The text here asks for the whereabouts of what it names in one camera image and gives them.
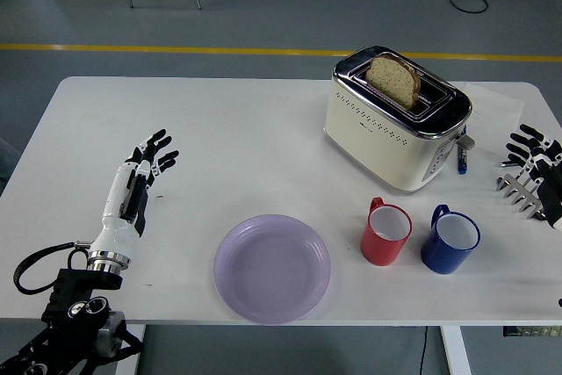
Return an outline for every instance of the red mug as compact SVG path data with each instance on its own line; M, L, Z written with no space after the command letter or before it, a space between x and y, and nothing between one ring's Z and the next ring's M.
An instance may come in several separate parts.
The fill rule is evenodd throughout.
M399 206L385 204L373 198L363 238L361 252L370 263L389 265L412 233L412 220Z

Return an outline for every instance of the toaster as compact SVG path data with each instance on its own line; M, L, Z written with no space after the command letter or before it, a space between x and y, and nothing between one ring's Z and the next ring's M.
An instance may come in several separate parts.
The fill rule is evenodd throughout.
M420 76L412 110L367 83L365 73L379 54L403 60ZM391 186L416 191L439 173L455 144L473 146L462 134L471 112L470 99L451 84L392 50L367 47L335 66L325 131Z

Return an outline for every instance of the toast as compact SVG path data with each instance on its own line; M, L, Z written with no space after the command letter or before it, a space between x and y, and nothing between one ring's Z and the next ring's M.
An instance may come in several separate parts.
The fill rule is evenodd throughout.
M365 74L367 83L406 110L418 101L422 80L417 72L400 58L382 53L371 59Z

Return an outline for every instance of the mug handle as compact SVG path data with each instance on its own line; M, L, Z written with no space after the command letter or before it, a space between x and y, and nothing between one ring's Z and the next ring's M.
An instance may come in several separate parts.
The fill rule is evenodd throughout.
M449 207L445 204L441 204L436 207L435 211L433 212L433 217L431 217L431 226L433 227L436 224L437 219L441 216L441 214L450 213Z
M384 202L381 197L373 198L371 201L371 208L369 208L369 212L372 212L372 210L374 210L375 208L379 208L383 204Z

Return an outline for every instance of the yellow floor line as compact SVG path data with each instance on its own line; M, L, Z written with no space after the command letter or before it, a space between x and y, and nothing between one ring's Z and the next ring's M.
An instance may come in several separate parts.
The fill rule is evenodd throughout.
M110 46L79 44L0 44L0 50L32 50L63 52L129 52L129 53L175 53L175 54L265 54L297 56L345 57L352 50L311 50L297 48L241 48L241 47L167 47L167 46ZM400 52L410 59L437 59L459 61L536 61L562 63L562 56L532 54L455 54Z

